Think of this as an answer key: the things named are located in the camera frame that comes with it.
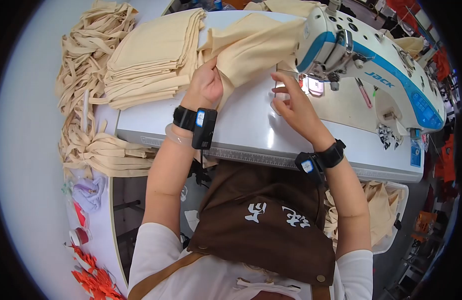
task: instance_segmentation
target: woman's left hand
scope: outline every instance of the woman's left hand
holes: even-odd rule
[[[201,107],[210,109],[221,99],[223,84],[216,63],[217,56],[194,71],[188,91],[181,101],[182,107],[192,111]]]

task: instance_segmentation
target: ruler scale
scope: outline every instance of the ruler scale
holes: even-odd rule
[[[159,135],[159,137],[148,137],[148,136],[140,136],[141,143],[144,145],[149,145],[153,147],[161,147],[162,142],[164,139],[160,138],[163,135]],[[258,148],[250,148],[250,147],[241,147],[236,145],[228,145],[228,144],[220,144],[220,143],[213,143],[215,146],[211,147],[209,150],[204,151],[204,155],[208,157],[220,158],[220,159],[227,159],[227,160],[234,160],[234,161],[241,161],[250,164],[259,164],[259,165],[266,165],[272,166],[277,168],[284,168],[284,169],[293,169],[297,170],[298,168],[294,164],[294,159],[296,158],[297,154],[295,153],[282,153],[271,151],[268,149],[258,149]],[[359,165],[359,164],[352,164],[352,168],[356,172],[356,175],[361,180],[390,180],[396,182],[415,182],[417,177],[420,177],[419,174],[405,174],[402,172],[396,172],[396,170],[392,169],[382,169],[376,170],[371,169],[367,165]]]

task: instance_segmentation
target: person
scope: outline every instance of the person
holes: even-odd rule
[[[197,111],[216,105],[223,93],[216,62],[215,57],[196,70],[181,106]],[[286,122],[315,152],[331,147],[336,140],[296,80],[278,72],[271,76],[285,85],[273,92],[290,95],[273,99]],[[172,131],[192,138],[176,125]],[[180,192],[195,152],[167,137],[149,170],[129,300],[372,298],[370,214],[345,157],[325,170],[339,214],[336,254],[322,232],[322,187],[298,171],[224,160],[201,204],[190,245],[182,250]]]

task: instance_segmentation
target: black wrist strap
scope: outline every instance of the black wrist strap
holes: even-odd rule
[[[336,140],[336,142],[323,152],[316,152],[320,161],[323,163],[324,167],[332,168],[339,164],[344,158],[343,152],[346,148],[346,145],[341,140]]]
[[[194,123],[196,122],[196,114],[197,112],[189,110],[179,105],[174,110],[174,114],[173,114],[174,120],[172,123],[182,129],[194,131]]]

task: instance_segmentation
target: woman's right hand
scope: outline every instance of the woman's right hand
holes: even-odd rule
[[[286,122],[308,140],[316,152],[328,149],[336,142],[329,130],[319,119],[311,101],[302,91],[299,83],[292,77],[279,72],[271,73],[272,79],[281,81],[285,86],[273,88],[274,93],[287,93],[288,100],[273,99],[276,110]]]

